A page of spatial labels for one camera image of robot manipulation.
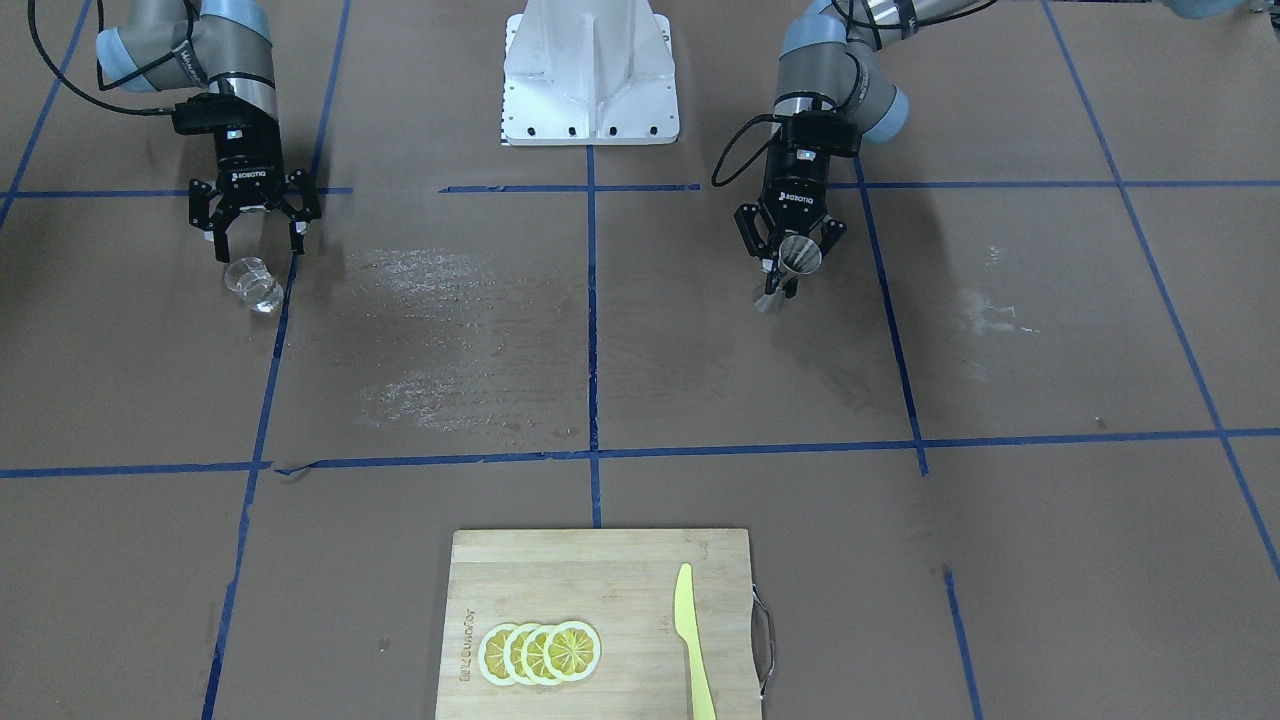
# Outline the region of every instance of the transparent cup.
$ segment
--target transparent cup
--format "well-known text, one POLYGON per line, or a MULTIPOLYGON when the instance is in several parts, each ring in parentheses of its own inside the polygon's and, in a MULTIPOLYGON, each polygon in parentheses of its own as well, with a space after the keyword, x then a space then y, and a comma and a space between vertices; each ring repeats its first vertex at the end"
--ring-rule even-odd
POLYGON ((257 258, 241 258, 227 265, 223 282, 255 313, 271 313, 284 301, 284 288, 257 258))

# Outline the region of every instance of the sliced lemon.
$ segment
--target sliced lemon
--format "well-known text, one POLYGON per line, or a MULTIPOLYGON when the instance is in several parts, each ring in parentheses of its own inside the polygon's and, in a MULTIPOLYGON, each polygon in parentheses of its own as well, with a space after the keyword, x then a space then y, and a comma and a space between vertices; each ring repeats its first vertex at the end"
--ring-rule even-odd
POLYGON ((507 639, 502 643, 502 666, 507 670, 507 676, 512 680, 520 683, 521 685, 535 684, 531 679, 521 673, 520 667, 520 652, 525 648, 525 641, 529 638, 529 633, 541 628, 540 623, 525 623, 524 625, 516 625, 507 635, 507 639))
POLYGON ((502 648, 507 642, 507 637, 515 629, 515 623, 494 625, 493 629, 485 633, 484 639, 480 641, 480 652, 484 653, 480 659, 480 674, 484 675, 485 680, 495 685, 516 684, 516 680, 507 673, 507 666, 502 664, 502 648))
POLYGON ((600 662, 600 635, 581 620, 561 623, 547 638, 543 661, 557 680, 585 679, 600 662))
POLYGON ((518 667, 521 674, 536 685, 558 685, 563 682, 552 675, 552 671, 547 669, 547 660, 543 653, 547 641, 554 629, 556 625, 540 625, 536 630, 525 635, 525 646, 520 648, 518 667))

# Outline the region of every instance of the white mounting bracket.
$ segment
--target white mounting bracket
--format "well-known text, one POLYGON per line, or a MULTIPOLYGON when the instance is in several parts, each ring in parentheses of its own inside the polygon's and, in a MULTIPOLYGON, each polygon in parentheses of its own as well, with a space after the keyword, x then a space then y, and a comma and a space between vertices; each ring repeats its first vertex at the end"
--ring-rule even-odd
POLYGON ((649 0, 529 0, 507 20, 504 145, 662 145, 680 136, 671 22, 649 0))

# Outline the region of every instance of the wooden cutting board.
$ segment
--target wooden cutting board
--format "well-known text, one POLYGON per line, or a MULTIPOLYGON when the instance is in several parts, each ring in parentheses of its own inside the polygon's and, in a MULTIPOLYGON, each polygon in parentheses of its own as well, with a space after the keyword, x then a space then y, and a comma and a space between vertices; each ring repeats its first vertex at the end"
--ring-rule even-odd
POLYGON ((746 530, 461 530, 453 536, 436 720, 686 720, 689 662, 673 593, 694 568, 717 720, 760 720, 746 530), (480 641, 500 623, 584 620, 600 635, 585 680, 498 687, 480 641))

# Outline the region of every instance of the knife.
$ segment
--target knife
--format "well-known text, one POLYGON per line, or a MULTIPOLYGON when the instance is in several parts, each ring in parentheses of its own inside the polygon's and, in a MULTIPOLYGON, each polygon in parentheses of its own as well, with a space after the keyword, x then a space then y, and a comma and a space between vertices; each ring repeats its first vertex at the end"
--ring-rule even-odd
POLYGON ((703 647, 698 642, 698 612, 694 610, 694 568, 680 566, 676 577, 676 634, 689 647, 689 683, 694 693, 694 720, 716 720, 712 689, 703 667, 703 647))

